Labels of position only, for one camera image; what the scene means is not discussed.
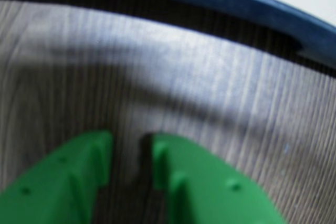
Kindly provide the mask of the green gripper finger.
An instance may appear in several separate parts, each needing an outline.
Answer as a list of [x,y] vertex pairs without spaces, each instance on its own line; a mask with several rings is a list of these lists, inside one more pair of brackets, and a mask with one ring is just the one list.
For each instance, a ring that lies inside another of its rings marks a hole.
[[1,223],[91,223],[112,148],[110,132],[91,131],[55,149],[1,193]]
[[250,178],[192,140],[152,135],[153,186],[168,223],[285,223]]

